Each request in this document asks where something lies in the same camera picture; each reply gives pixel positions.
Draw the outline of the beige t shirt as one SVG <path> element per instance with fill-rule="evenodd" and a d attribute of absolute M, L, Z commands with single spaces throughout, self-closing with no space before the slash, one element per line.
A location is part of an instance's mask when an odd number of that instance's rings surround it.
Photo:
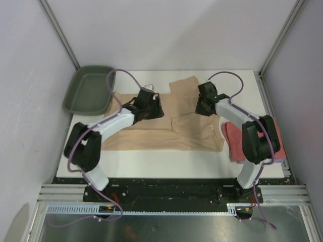
<path fill-rule="evenodd" d="M 182 150 L 222 152 L 220 116 L 195 113 L 199 81 L 195 76 L 171 82 L 161 94 L 164 116 L 142 120 L 106 139 L 104 151 Z"/>

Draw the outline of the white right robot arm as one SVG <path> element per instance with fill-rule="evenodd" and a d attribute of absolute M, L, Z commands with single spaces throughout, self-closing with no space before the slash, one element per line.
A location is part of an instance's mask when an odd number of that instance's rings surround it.
<path fill-rule="evenodd" d="M 275 122 L 269 115 L 257 116 L 234 104 L 226 94 L 218 94 L 212 82 L 198 86 L 199 94 L 195 112 L 204 116 L 220 115 L 242 132 L 242 150 L 246 158 L 236 178 L 233 197 L 245 202 L 257 184 L 265 165 L 272 164 L 275 153 L 281 149 Z"/>

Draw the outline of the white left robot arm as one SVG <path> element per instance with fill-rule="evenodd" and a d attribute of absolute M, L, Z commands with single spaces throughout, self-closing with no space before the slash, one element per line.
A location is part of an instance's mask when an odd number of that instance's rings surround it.
<path fill-rule="evenodd" d="M 159 94 L 147 88 L 140 89 L 138 95 L 125 104 L 118 99 L 116 101 L 119 109 L 113 114 L 88 125 L 76 123 L 64 148 L 68 170 L 73 171 L 71 164 L 77 166 L 75 171 L 82 173 L 88 184 L 95 188 L 94 196 L 102 202 L 112 195 L 109 179 L 99 166 L 102 143 L 142 120 L 164 116 Z"/>

